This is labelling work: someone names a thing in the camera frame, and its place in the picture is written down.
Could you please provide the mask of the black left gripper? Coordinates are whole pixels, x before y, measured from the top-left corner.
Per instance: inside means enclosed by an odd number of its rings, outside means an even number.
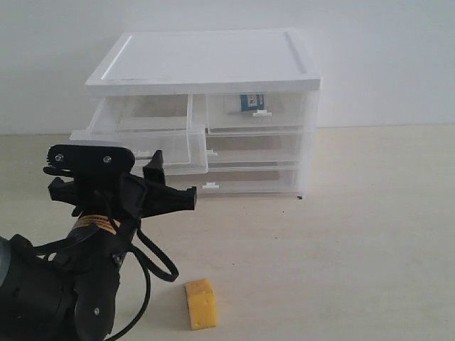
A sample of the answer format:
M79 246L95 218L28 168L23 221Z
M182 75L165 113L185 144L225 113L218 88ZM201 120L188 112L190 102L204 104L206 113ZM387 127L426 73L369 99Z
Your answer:
M130 173L75 175L49 170L55 179L48 186L50 198L74 207L73 217L96 214L114 218L144 219L172 212L194 211L197 187L177 190L166 186L162 150L142 168L143 176Z

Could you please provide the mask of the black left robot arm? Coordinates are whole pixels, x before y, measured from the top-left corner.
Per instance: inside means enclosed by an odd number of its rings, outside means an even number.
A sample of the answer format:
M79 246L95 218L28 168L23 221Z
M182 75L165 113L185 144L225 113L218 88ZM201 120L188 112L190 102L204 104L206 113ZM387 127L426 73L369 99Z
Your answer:
M161 151L140 176L124 147L59 144L47 162L50 198L74 207L75 224L66 238L40 246L19 234L1 240L1 339L117 340L125 256L136 257L145 279L173 282L179 275L141 221L193 210L197 190L167 186Z

